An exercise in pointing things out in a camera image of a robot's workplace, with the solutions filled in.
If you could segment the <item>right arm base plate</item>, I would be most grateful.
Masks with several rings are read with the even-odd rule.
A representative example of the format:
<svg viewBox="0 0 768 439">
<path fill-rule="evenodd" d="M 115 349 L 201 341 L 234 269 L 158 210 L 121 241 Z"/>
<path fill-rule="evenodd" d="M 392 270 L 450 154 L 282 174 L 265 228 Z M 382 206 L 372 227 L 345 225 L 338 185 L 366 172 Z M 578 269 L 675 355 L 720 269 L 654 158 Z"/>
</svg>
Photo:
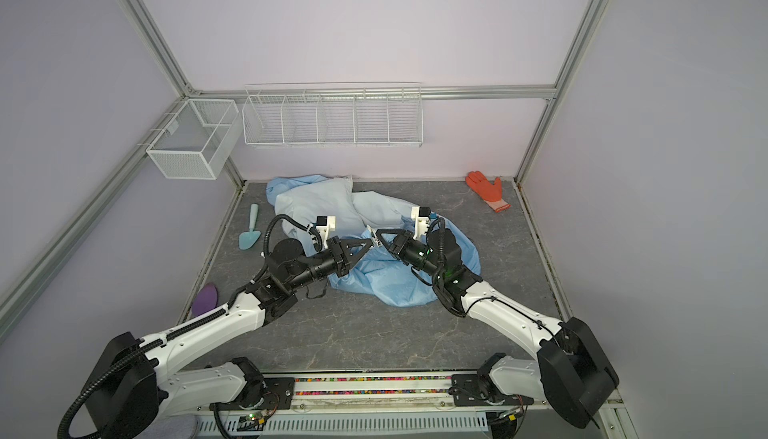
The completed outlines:
<svg viewBox="0 0 768 439">
<path fill-rule="evenodd" d="M 530 406 L 534 400 L 523 395 L 506 395 L 477 373 L 453 374 L 448 394 L 457 407 Z"/>
</svg>

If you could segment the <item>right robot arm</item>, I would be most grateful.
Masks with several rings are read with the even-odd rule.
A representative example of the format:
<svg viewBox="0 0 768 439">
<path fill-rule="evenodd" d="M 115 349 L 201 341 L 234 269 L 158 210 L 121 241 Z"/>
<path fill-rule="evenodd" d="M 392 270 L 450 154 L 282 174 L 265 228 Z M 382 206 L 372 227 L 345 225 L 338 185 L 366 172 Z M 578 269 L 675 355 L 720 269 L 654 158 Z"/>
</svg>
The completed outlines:
<svg viewBox="0 0 768 439">
<path fill-rule="evenodd" d="M 414 273 L 430 277 L 448 312 L 490 326 L 530 356 L 523 361 L 495 355 L 478 369 L 488 401 L 513 395 L 544 400 L 563 420 L 584 429 L 618 387 L 618 374 L 584 321 L 545 316 L 502 294 L 464 264 L 448 227 L 429 231 L 425 240 L 402 229 L 379 229 L 376 237 Z"/>
</svg>

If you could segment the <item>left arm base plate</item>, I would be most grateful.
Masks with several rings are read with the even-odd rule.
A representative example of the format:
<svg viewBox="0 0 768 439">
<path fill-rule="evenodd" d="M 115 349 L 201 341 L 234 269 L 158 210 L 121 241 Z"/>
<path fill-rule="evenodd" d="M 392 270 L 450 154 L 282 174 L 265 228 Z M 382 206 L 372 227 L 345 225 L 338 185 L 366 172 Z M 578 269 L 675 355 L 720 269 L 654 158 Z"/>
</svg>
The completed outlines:
<svg viewBox="0 0 768 439">
<path fill-rule="evenodd" d="M 267 377 L 249 382 L 242 406 L 246 409 L 288 410 L 294 397 L 296 379 L 289 376 Z"/>
</svg>

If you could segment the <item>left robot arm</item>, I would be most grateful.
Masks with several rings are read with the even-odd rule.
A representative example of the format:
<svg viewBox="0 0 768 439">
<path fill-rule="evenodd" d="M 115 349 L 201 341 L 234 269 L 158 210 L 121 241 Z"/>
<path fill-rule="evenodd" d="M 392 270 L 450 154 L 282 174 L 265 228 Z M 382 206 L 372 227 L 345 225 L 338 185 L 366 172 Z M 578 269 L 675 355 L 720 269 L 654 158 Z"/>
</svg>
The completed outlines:
<svg viewBox="0 0 768 439">
<path fill-rule="evenodd" d="M 331 237 L 321 251 L 306 256 L 300 241 L 282 240 L 265 252 L 256 276 L 223 305 L 166 331 L 112 338 L 64 413 L 57 437 L 69 437 L 81 408 L 87 408 L 96 427 L 93 437 L 136 436 L 174 402 L 174 374 L 226 342 L 274 322 L 297 303 L 298 289 L 349 274 L 373 245 L 371 239 Z"/>
</svg>

